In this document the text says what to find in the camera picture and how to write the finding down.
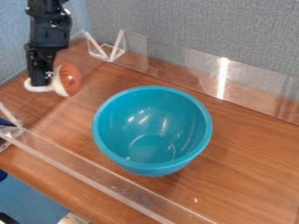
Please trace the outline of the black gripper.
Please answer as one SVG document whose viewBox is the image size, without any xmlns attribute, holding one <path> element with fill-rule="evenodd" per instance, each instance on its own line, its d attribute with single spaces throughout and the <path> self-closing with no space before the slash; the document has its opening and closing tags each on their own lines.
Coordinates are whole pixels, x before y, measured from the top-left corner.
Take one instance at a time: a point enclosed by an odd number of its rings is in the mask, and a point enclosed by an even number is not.
<svg viewBox="0 0 299 224">
<path fill-rule="evenodd" d="M 50 85 L 57 51 L 71 41 L 73 18 L 65 8 L 70 0 L 29 0 L 26 13 L 31 17 L 30 41 L 26 44 L 27 69 L 34 87 Z"/>
</svg>

